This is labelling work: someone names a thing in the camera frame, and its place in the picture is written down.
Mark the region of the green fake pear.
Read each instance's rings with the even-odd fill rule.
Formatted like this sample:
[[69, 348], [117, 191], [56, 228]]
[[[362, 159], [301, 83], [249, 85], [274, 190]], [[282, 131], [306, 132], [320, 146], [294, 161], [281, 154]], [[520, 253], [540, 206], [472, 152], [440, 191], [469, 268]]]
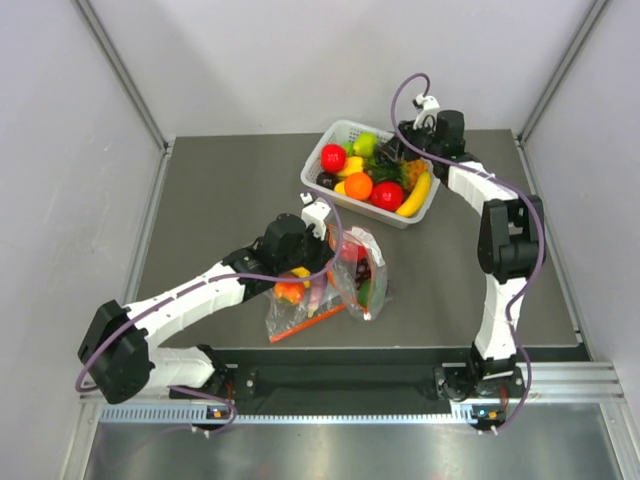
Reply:
[[362, 132], [352, 145], [353, 155], [370, 158], [374, 155], [377, 146], [377, 136], [371, 132]]

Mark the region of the clear zip bag orange seal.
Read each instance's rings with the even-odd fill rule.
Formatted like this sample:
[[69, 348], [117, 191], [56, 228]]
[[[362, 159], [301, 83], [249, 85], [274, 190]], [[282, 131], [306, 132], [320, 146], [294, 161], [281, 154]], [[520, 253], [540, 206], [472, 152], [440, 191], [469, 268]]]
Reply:
[[388, 266], [373, 234], [358, 226], [342, 232], [337, 248], [338, 228], [329, 227], [328, 242], [337, 260], [328, 280], [349, 314], [364, 322], [375, 320], [389, 298]]

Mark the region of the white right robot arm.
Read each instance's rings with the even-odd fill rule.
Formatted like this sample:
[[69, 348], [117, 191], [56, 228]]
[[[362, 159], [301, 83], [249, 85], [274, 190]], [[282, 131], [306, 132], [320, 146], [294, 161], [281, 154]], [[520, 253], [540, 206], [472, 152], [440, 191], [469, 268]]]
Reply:
[[429, 161], [441, 185], [480, 216], [477, 258], [486, 293], [466, 380], [474, 393], [490, 395], [516, 375], [522, 301], [545, 260], [543, 202], [498, 179], [466, 150], [462, 112], [442, 110], [432, 127], [424, 119], [398, 121], [392, 116], [391, 122], [392, 152]]

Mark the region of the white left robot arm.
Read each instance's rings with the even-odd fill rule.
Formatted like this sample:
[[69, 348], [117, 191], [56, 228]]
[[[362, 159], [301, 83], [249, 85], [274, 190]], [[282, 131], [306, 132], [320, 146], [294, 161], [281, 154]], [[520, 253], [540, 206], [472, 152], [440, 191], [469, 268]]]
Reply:
[[300, 215], [281, 214], [251, 245], [235, 250], [194, 279], [144, 301], [101, 305], [78, 350], [80, 393], [99, 391], [110, 404], [128, 401], [144, 390], [184, 387], [216, 396], [226, 387], [224, 365], [206, 345], [186, 349], [164, 342], [221, 310], [246, 303], [279, 282], [295, 285], [290, 272], [309, 271], [313, 281], [334, 258], [328, 230], [332, 214], [323, 203]]

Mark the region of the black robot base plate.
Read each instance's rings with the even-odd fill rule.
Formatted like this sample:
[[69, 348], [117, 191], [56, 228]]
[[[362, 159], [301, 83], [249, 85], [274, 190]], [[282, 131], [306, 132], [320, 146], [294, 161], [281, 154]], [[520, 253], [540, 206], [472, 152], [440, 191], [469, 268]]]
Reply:
[[463, 401], [492, 392], [506, 376], [481, 376], [479, 354], [473, 349], [224, 349], [206, 348], [214, 360], [214, 379], [203, 387], [171, 388], [169, 397], [194, 398], [197, 392], [220, 392], [249, 398], [271, 387], [297, 390], [399, 389], [415, 384], [427, 397]]

